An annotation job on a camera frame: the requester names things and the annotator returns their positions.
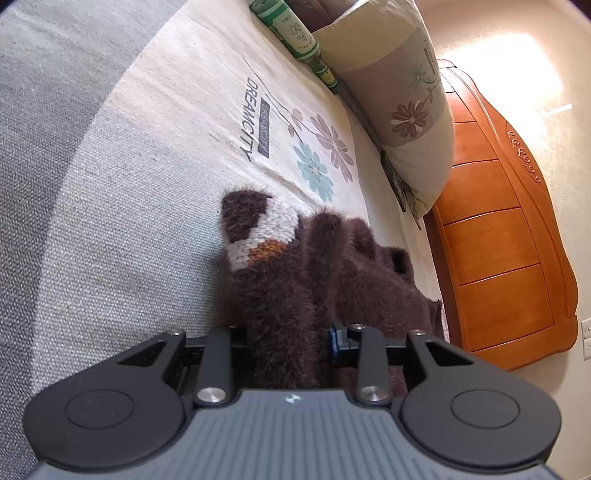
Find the green bottle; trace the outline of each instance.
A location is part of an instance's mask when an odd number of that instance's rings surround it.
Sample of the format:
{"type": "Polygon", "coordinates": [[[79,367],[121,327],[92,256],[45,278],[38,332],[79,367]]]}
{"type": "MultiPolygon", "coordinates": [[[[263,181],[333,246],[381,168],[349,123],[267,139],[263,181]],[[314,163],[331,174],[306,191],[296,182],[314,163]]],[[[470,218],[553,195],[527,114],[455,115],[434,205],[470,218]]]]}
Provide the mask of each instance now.
{"type": "Polygon", "coordinates": [[[320,55],[320,45],[284,0],[252,0],[251,10],[296,60],[309,65],[331,92],[338,93],[335,76],[320,55]]]}

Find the flower print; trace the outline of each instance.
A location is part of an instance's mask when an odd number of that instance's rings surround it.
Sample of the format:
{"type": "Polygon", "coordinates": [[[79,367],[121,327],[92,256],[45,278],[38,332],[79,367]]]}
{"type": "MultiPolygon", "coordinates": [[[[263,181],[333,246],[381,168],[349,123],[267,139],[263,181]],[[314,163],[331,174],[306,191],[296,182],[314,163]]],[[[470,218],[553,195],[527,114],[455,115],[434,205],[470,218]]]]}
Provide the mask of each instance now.
{"type": "Polygon", "coordinates": [[[301,176],[310,185],[312,192],[318,193],[323,202],[329,202],[333,197],[333,182],[326,176],[328,169],[320,163],[318,153],[304,142],[300,142],[300,148],[294,147],[295,153],[300,158],[297,166],[301,176]]]}
{"type": "Polygon", "coordinates": [[[430,105],[433,104],[433,90],[435,90],[435,87],[428,87],[427,88],[427,91],[429,92],[429,95],[427,96],[427,100],[429,100],[430,105]]]}
{"type": "Polygon", "coordinates": [[[410,86],[417,89],[422,83],[428,82],[427,72],[420,63],[413,63],[407,70],[410,86]]]}
{"type": "Polygon", "coordinates": [[[353,181],[353,176],[345,163],[349,165],[355,165],[355,163],[347,153],[349,151],[347,145],[339,139],[336,129],[334,127],[330,127],[329,129],[329,126],[326,125],[326,122],[320,115],[316,115],[316,118],[311,116],[310,120],[312,120],[312,123],[318,130],[318,133],[315,135],[320,145],[331,151],[330,161],[334,167],[340,169],[345,181],[353,181]]]}
{"type": "Polygon", "coordinates": [[[301,131],[301,126],[304,122],[304,116],[297,108],[294,108],[291,111],[290,116],[291,121],[293,121],[293,125],[289,124],[287,131],[290,133],[290,136],[293,137],[296,134],[296,128],[301,131]]]}
{"type": "Polygon", "coordinates": [[[423,111],[424,102],[417,102],[415,105],[413,101],[408,103],[408,106],[398,105],[397,110],[392,112],[392,120],[390,123],[394,125],[392,131],[400,134],[401,137],[411,136],[416,138],[417,132],[423,130],[427,125],[425,120],[428,112],[423,111]]]}

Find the gray ribbed panel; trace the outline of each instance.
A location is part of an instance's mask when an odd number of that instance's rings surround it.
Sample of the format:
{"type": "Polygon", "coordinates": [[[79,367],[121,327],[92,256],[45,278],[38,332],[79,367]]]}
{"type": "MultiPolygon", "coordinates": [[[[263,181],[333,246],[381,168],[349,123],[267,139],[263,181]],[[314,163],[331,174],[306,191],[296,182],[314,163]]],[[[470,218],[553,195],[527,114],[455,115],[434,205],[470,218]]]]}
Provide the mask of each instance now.
{"type": "Polygon", "coordinates": [[[385,410],[357,407],[342,391],[245,391],[203,410],[162,455],[125,471],[82,475],[43,465],[33,480],[556,480],[537,466],[475,475],[417,451],[385,410]]]}

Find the wooden bed frame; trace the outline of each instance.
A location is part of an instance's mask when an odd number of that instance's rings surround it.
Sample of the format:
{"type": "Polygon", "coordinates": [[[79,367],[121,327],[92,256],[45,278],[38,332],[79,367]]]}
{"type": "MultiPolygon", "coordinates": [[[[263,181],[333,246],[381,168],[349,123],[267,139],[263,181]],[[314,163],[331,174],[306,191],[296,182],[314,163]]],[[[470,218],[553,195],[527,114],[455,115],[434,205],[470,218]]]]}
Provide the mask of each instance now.
{"type": "Polygon", "coordinates": [[[550,195],[515,129],[439,61],[454,166],[425,217],[453,344],[504,369],[570,349],[578,292],[550,195]]]}

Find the floral pillow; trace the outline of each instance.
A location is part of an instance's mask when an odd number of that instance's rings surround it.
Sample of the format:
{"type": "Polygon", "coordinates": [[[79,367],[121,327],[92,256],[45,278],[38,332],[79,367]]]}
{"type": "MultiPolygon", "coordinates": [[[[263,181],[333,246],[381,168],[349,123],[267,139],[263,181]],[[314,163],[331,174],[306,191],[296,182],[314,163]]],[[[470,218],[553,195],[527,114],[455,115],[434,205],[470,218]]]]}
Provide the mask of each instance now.
{"type": "Polygon", "coordinates": [[[454,133],[433,45],[414,3],[362,0],[314,36],[410,187],[414,216],[422,217],[451,171],[454,133]]]}
{"type": "Polygon", "coordinates": [[[315,32],[344,14],[355,0],[286,0],[308,30],[315,32]]]}

